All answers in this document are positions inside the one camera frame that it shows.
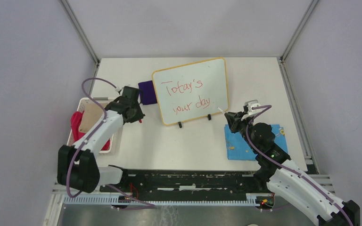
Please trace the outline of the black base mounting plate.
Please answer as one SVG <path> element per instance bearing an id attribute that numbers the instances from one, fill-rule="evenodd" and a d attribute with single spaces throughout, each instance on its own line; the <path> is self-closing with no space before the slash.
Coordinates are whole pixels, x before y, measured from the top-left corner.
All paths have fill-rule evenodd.
<path id="1" fill-rule="evenodd" d="M 126 169 L 115 185 L 142 201 L 243 201 L 270 194 L 252 171 Z"/>

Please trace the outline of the pink cloth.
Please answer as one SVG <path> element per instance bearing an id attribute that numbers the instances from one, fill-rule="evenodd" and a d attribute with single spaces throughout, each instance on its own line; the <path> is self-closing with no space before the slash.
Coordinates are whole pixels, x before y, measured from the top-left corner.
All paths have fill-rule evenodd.
<path id="1" fill-rule="evenodd" d="M 78 128 L 79 128 L 79 125 L 81 123 L 81 119 L 82 119 L 82 114 L 83 112 L 75 112 L 71 119 L 70 119 L 70 122 L 71 122 L 71 130 L 72 130 L 72 135 L 73 135 L 73 141 L 78 141 L 80 138 L 82 138 L 85 133 L 81 133 L 78 131 Z"/>

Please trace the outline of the blue patterned cloth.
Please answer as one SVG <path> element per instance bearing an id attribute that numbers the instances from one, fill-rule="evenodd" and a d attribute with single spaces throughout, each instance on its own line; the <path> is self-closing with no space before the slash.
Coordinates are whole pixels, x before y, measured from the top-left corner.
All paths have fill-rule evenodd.
<path id="1" fill-rule="evenodd" d="M 279 124 L 271 124 L 271 131 L 275 135 L 275 144 L 288 153 L 285 131 Z M 231 133 L 229 126 L 224 125 L 227 159 L 234 161 L 255 161 L 254 154 L 249 145 L 239 133 Z"/>

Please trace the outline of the right aluminium frame post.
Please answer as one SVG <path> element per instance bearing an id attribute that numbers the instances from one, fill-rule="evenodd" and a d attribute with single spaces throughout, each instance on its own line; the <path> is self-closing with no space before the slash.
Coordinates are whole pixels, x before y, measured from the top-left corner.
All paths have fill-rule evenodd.
<path id="1" fill-rule="evenodd" d="M 294 47 L 297 39 L 301 35 L 305 25 L 307 24 L 308 20 L 310 19 L 311 15 L 315 11 L 317 5 L 320 3 L 320 0 L 311 0 L 309 6 L 307 7 L 303 17 L 301 18 L 297 28 L 295 29 L 291 39 L 289 40 L 285 50 L 283 51 L 282 55 L 280 56 L 280 61 L 285 62 L 287 57 L 290 55 L 292 48 Z"/>

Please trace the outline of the aluminium frame post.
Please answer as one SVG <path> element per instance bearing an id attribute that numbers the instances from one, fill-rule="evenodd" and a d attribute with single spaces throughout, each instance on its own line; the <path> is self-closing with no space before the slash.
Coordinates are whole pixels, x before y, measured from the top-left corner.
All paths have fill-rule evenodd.
<path id="1" fill-rule="evenodd" d="M 292 48 L 294 47 L 297 39 L 301 35 L 305 25 L 307 24 L 308 20 L 310 19 L 311 15 L 315 11 L 317 5 L 320 3 L 320 0 L 311 0 L 309 6 L 307 7 L 303 17 L 301 18 L 297 28 L 295 29 L 291 39 L 289 40 L 285 50 L 283 51 L 282 55 L 280 56 L 280 61 L 285 62 L 287 57 L 290 55 Z"/>
<path id="2" fill-rule="evenodd" d="M 93 60 L 94 64 L 96 66 L 99 66 L 100 59 L 98 55 L 96 54 L 93 46 L 91 45 L 87 34 L 85 33 L 84 29 L 82 28 L 81 23 L 79 22 L 74 10 L 72 9 L 72 6 L 68 0 L 59 0 L 59 3 L 62 5 L 67 17 L 70 19 L 70 22 L 72 23 L 77 35 L 79 36 L 80 40 L 82 41 L 84 47 L 86 48 L 89 56 Z"/>

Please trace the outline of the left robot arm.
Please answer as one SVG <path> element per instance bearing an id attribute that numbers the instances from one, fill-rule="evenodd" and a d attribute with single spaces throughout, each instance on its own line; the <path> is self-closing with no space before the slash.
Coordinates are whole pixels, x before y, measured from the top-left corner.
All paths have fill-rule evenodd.
<path id="1" fill-rule="evenodd" d="M 58 151 L 59 184 L 86 193 L 105 185 L 111 185 L 118 192 L 129 187 L 129 179 L 120 167 L 99 167 L 97 157 L 124 124 L 139 122 L 145 116 L 139 102 L 140 92 L 140 89 L 125 86 L 122 94 L 103 108 L 102 116 L 91 130 L 71 146 L 61 146 Z"/>

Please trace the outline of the yellow-framed whiteboard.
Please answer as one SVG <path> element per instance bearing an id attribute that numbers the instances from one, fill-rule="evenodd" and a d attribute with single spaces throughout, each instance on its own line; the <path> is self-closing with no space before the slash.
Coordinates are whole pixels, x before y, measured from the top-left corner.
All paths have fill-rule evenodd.
<path id="1" fill-rule="evenodd" d="M 162 123 L 166 126 L 217 114 L 230 106 L 226 60 L 212 58 L 152 73 Z"/>

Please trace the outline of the beige cloth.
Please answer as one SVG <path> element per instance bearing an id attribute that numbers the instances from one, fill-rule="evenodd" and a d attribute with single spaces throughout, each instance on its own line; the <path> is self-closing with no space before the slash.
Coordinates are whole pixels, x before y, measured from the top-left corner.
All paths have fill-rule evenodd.
<path id="1" fill-rule="evenodd" d="M 78 131 L 87 133 L 100 120 L 103 110 L 94 102 L 86 104 Z"/>

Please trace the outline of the left aluminium frame post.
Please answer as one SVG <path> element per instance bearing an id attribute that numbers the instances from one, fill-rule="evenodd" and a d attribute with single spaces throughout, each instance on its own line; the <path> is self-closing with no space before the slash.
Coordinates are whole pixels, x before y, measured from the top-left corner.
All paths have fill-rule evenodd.
<path id="1" fill-rule="evenodd" d="M 77 35 L 79 36 L 80 40 L 82 41 L 84 47 L 86 48 L 89 56 L 93 60 L 94 64 L 96 66 L 99 66 L 100 59 L 98 55 L 96 54 L 93 46 L 91 45 L 87 34 L 85 33 L 84 29 L 82 28 L 81 23 L 79 22 L 74 10 L 72 9 L 72 6 L 68 0 L 59 0 L 59 3 L 62 5 L 67 17 L 70 19 L 70 22 L 72 23 Z"/>

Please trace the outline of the purple cloth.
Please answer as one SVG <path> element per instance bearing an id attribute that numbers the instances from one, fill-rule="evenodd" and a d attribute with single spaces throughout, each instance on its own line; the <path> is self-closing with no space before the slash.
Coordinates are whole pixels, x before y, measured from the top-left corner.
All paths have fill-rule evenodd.
<path id="1" fill-rule="evenodd" d="M 140 98 L 143 105 L 157 104 L 156 93 L 153 81 L 144 81 L 138 83 L 140 89 Z"/>

